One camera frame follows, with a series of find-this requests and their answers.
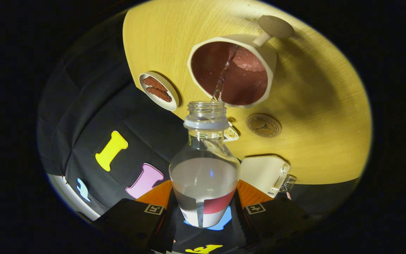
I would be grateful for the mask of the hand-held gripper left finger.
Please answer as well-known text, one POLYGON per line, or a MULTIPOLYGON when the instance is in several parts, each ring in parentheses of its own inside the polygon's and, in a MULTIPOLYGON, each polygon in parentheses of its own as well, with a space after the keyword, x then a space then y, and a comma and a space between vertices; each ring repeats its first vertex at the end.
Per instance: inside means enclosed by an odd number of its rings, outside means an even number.
POLYGON ((121 199, 92 225, 129 254, 165 254, 174 244, 177 209, 168 180, 136 200, 121 199))

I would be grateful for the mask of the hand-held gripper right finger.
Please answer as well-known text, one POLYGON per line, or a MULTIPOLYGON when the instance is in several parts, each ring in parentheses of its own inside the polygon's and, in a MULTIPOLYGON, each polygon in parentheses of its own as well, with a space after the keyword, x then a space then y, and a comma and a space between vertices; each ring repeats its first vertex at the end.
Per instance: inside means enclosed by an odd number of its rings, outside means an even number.
POLYGON ((316 224, 287 197, 271 198, 243 180, 238 181, 230 206, 240 253, 272 253, 316 224))

